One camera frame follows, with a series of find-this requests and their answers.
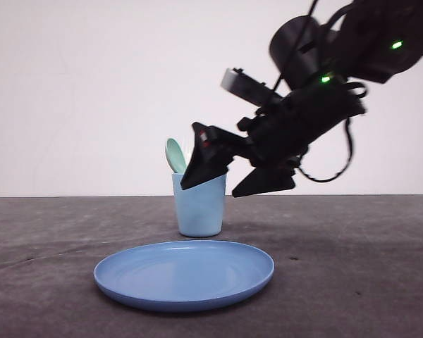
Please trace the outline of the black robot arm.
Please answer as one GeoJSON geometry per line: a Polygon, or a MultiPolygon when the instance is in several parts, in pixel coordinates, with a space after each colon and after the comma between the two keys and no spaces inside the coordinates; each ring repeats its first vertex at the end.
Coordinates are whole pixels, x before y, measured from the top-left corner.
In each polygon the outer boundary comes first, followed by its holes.
{"type": "Polygon", "coordinates": [[[181,187],[227,173],[236,156],[252,172],[235,197],[289,190],[309,145],[365,112],[365,81],[385,83],[423,57],[423,1],[353,1],[324,24],[302,15],[282,25],[269,53],[290,87],[286,96],[228,69],[222,87],[257,107],[238,122],[240,134],[194,123],[195,146],[181,187]]]}

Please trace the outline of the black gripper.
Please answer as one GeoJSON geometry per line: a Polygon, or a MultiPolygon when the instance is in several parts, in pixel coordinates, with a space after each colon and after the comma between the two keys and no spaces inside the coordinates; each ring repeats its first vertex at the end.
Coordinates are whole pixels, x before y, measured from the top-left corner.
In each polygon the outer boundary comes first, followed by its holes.
{"type": "Polygon", "coordinates": [[[267,166],[300,155],[341,121],[365,113],[360,99],[366,94],[361,82],[317,82],[296,89],[284,99],[257,109],[253,119],[242,118],[238,128],[247,137],[194,122],[195,143],[181,188],[225,175],[234,157],[240,156],[256,168],[233,189],[233,197],[293,189],[292,167],[267,166]]]}

